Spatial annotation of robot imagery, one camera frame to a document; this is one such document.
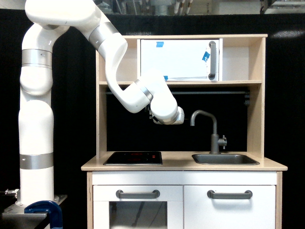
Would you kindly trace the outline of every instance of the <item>faucet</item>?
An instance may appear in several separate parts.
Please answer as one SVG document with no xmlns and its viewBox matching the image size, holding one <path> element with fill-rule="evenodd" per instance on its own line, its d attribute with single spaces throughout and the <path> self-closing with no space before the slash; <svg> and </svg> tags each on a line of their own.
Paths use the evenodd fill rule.
<svg viewBox="0 0 305 229">
<path fill-rule="evenodd" d="M 225 146 L 227 145 L 227 138 L 223 135 L 222 138 L 219 138 L 219 135 L 217 134 L 217 120 L 216 117 L 208 113 L 206 111 L 197 110 L 195 111 L 191 116 L 190 125 L 195 126 L 195 118 L 197 115 L 204 115 L 207 117 L 210 117 L 213 120 L 213 133 L 211 135 L 211 152 L 210 154 L 221 154 L 219 152 L 219 146 L 223 146 L 225 149 Z"/>
</svg>

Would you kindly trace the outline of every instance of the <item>cabinet handle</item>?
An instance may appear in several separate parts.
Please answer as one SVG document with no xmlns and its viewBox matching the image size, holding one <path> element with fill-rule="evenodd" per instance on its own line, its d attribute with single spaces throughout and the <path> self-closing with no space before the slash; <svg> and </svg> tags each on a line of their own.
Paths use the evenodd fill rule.
<svg viewBox="0 0 305 229">
<path fill-rule="evenodd" d="M 156 199 L 160 196 L 158 190 L 143 193 L 124 193 L 122 190 L 117 190 L 115 193 L 119 199 Z"/>
<path fill-rule="evenodd" d="M 211 73 L 209 74 L 209 79 L 213 80 L 216 76 L 216 43 L 210 42 L 209 46 L 211 48 Z"/>
<path fill-rule="evenodd" d="M 213 190 L 209 190 L 207 195 L 211 199 L 251 199 L 253 193 L 250 190 L 244 193 L 215 193 Z"/>
</svg>

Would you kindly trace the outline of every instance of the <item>sink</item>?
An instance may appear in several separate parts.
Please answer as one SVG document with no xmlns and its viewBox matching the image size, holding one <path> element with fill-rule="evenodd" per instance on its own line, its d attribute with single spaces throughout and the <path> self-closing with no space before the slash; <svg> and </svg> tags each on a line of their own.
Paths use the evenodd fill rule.
<svg viewBox="0 0 305 229">
<path fill-rule="evenodd" d="M 259 165 L 259 162 L 241 154 L 194 154 L 195 162 L 203 165 Z"/>
</svg>

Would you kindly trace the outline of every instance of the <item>stovetop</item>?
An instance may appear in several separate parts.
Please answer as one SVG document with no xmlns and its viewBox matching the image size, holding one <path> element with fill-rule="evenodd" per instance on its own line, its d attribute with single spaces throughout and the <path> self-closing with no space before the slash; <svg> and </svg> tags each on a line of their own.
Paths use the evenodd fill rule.
<svg viewBox="0 0 305 229">
<path fill-rule="evenodd" d="M 122 151 L 114 152 L 104 163 L 105 166 L 162 165 L 161 152 L 158 151 Z"/>
</svg>

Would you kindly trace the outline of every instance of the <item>oven door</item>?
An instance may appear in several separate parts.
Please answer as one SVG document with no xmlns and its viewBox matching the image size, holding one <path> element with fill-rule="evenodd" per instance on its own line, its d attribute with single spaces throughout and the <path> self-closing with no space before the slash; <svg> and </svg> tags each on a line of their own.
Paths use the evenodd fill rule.
<svg viewBox="0 0 305 229">
<path fill-rule="evenodd" d="M 182 229 L 182 186 L 93 186 L 94 229 Z"/>
</svg>

